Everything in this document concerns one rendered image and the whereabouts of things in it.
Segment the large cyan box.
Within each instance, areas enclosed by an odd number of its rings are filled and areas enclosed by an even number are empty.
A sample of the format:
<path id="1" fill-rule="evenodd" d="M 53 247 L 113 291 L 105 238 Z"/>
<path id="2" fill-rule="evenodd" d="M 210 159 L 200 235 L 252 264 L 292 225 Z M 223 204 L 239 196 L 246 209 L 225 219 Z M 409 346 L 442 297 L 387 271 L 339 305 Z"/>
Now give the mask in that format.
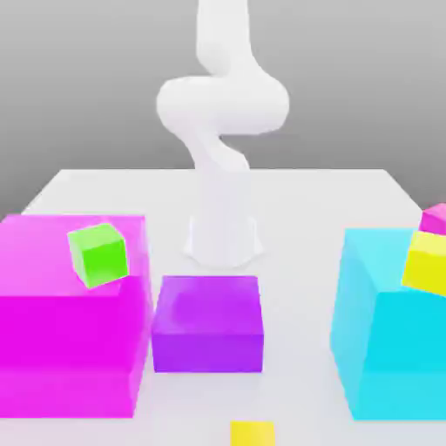
<path id="1" fill-rule="evenodd" d="M 402 285 L 413 232 L 344 232 L 330 332 L 360 421 L 446 421 L 446 296 Z"/>

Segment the small green cube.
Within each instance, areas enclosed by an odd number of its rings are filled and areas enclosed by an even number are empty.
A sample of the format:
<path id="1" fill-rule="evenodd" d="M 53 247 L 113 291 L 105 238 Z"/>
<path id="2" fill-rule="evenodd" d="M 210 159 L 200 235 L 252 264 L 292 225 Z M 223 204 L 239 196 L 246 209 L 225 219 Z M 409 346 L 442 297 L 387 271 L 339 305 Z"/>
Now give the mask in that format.
<path id="1" fill-rule="evenodd" d="M 99 287 L 129 274 L 125 238 L 111 223 L 68 232 L 67 239 L 73 269 L 87 288 Z"/>

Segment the small yellow cube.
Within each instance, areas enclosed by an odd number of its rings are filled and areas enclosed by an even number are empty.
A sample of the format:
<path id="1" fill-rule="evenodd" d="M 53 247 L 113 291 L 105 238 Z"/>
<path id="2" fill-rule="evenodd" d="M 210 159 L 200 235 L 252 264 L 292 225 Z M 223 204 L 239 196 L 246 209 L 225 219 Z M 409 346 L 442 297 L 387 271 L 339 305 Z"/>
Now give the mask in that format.
<path id="1" fill-rule="evenodd" d="M 402 284 L 446 296 L 446 235 L 414 231 Z"/>
<path id="2" fill-rule="evenodd" d="M 231 421 L 230 446 L 275 446 L 274 424 L 263 421 Z"/>

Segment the small pink cube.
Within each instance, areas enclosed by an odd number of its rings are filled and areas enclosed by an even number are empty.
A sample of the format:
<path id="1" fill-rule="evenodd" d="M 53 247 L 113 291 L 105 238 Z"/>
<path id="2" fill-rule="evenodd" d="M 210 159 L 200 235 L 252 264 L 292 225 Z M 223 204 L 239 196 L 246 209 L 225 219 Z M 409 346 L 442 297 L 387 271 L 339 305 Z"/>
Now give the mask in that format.
<path id="1" fill-rule="evenodd" d="M 419 230 L 446 235 L 446 203 L 438 203 L 422 211 Z"/>

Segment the large magenta box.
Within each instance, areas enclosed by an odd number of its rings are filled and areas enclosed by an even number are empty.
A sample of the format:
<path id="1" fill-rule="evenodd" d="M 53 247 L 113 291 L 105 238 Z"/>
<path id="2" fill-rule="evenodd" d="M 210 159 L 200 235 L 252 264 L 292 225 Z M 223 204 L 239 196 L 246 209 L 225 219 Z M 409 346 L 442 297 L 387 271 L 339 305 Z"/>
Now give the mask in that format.
<path id="1" fill-rule="evenodd" d="M 89 289 L 68 233 L 108 221 L 129 274 Z M 141 215 L 23 215 L 0 221 L 0 418 L 130 418 L 152 319 Z"/>

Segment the large purple box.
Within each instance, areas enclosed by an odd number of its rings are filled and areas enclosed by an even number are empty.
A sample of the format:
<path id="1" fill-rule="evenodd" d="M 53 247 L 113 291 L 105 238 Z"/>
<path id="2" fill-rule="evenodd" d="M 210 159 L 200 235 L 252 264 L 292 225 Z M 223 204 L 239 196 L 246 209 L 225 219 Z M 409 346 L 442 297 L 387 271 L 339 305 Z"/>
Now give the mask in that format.
<path id="1" fill-rule="evenodd" d="M 259 373 L 264 327 L 253 275 L 166 275 L 152 323 L 158 373 Z"/>

